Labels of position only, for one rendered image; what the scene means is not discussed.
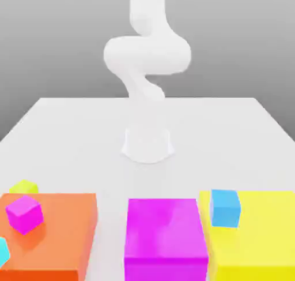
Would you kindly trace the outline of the small blue cube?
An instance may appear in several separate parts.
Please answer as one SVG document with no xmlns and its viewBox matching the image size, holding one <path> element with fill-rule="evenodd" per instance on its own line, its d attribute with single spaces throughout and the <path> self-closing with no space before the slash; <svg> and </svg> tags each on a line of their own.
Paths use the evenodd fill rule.
<svg viewBox="0 0 295 281">
<path fill-rule="evenodd" d="M 235 190 L 212 189 L 210 220 L 213 227 L 238 228 L 241 204 Z"/>
</svg>

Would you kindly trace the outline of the small magenta cube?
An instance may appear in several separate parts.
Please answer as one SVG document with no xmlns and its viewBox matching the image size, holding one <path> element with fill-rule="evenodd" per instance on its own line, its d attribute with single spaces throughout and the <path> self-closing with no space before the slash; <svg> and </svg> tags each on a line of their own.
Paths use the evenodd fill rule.
<svg viewBox="0 0 295 281">
<path fill-rule="evenodd" d="M 7 205 L 5 211 L 9 224 L 22 235 L 44 222 L 41 204 L 27 195 Z"/>
</svg>

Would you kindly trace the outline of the large orange box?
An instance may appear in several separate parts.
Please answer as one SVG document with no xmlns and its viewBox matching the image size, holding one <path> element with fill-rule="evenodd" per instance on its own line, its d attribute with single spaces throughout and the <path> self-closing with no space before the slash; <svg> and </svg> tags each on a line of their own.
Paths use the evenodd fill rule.
<svg viewBox="0 0 295 281">
<path fill-rule="evenodd" d="M 19 194 L 0 197 L 0 237 L 10 259 L 0 268 L 0 281 L 85 281 L 97 225 L 94 193 L 39 193 L 44 222 L 22 235 L 9 224 L 5 208 Z"/>
</svg>

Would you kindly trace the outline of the large yellow box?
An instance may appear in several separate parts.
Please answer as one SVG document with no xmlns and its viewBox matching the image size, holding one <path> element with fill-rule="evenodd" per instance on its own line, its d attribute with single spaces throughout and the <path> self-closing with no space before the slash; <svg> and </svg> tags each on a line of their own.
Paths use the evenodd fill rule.
<svg viewBox="0 0 295 281">
<path fill-rule="evenodd" d="M 295 193 L 240 191 L 238 228 L 213 227 L 210 192 L 199 193 L 208 281 L 295 281 Z"/>
</svg>

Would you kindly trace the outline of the small yellow-green cube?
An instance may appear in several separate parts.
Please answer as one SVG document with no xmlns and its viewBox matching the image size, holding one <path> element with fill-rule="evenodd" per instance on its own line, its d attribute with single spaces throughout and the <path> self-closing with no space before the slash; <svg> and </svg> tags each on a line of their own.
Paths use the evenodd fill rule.
<svg viewBox="0 0 295 281">
<path fill-rule="evenodd" d="M 38 185 L 34 182 L 28 181 L 26 179 L 17 182 L 14 186 L 9 189 L 9 193 L 18 193 L 18 194 L 31 194 L 38 193 Z"/>
</svg>

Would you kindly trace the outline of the large magenta box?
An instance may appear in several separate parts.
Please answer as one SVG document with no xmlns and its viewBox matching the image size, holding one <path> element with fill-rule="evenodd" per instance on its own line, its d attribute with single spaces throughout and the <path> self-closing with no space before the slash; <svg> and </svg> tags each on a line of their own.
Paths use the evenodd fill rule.
<svg viewBox="0 0 295 281">
<path fill-rule="evenodd" d="M 206 281 L 208 263 L 196 199 L 129 199 L 124 281 Z"/>
</svg>

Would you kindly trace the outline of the small cyan cube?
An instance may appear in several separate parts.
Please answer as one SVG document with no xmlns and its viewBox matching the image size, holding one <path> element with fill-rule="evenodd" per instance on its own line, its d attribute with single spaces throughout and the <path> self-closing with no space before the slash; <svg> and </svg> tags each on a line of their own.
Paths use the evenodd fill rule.
<svg viewBox="0 0 295 281">
<path fill-rule="evenodd" d="M 10 252 L 5 238 L 0 237 L 0 268 L 10 259 Z"/>
</svg>

